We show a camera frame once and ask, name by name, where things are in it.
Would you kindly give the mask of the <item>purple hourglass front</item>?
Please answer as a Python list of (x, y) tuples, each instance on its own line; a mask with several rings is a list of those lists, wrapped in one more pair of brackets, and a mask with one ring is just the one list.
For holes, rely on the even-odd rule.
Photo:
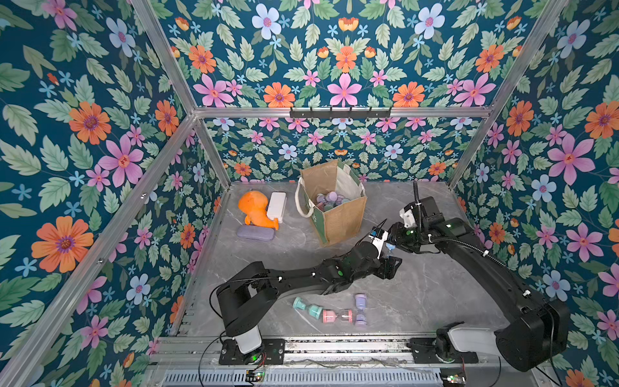
[(365, 327), (367, 325), (367, 295), (365, 293), (357, 293), (355, 295), (356, 317), (355, 325)]

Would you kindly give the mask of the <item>purple hourglass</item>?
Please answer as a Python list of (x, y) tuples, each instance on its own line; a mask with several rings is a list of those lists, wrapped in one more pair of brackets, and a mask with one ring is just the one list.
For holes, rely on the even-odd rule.
[(327, 198), (327, 201), (331, 203), (335, 203), (339, 199), (339, 196), (335, 191), (332, 191), (327, 194), (326, 198)]
[(365, 327), (367, 325), (367, 295), (365, 293), (357, 293), (355, 295), (356, 317), (355, 325)]

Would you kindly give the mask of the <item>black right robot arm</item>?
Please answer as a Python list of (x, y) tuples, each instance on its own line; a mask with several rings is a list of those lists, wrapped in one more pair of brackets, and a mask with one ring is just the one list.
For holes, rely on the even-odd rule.
[(498, 356), (521, 372), (550, 361), (567, 348), (571, 312), (556, 296), (545, 297), (494, 257), (459, 218), (444, 219), (433, 198), (417, 199), (400, 210), (388, 242), (406, 253), (433, 245), (460, 264), (495, 301), (507, 327), (465, 327), (454, 322), (438, 329), (435, 352), (448, 361), (460, 353)]

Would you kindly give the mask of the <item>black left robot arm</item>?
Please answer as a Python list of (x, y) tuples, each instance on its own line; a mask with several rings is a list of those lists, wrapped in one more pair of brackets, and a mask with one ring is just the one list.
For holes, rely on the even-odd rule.
[(264, 348), (258, 325), (279, 298), (340, 293), (369, 276), (391, 280), (401, 263), (402, 259), (385, 256), (370, 242), (305, 269), (267, 269), (261, 261), (252, 262), (216, 288), (225, 335), (234, 340), (242, 356), (250, 358)]

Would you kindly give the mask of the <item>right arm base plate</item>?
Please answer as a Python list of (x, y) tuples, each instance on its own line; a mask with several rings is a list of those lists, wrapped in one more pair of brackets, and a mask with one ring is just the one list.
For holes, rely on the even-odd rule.
[(436, 331), (435, 338), (411, 338), (406, 347), (411, 350), (416, 364), (478, 364), (479, 358), (474, 352), (460, 352), (451, 343), (448, 332), (453, 327), (457, 327), (463, 322), (454, 322)]

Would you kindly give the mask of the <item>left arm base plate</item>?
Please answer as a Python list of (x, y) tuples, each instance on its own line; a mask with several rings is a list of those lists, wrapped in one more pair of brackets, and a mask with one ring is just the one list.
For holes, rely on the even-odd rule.
[(224, 340), (219, 365), (282, 365), (285, 356), (284, 339), (265, 339), (259, 348), (243, 354), (235, 340)]

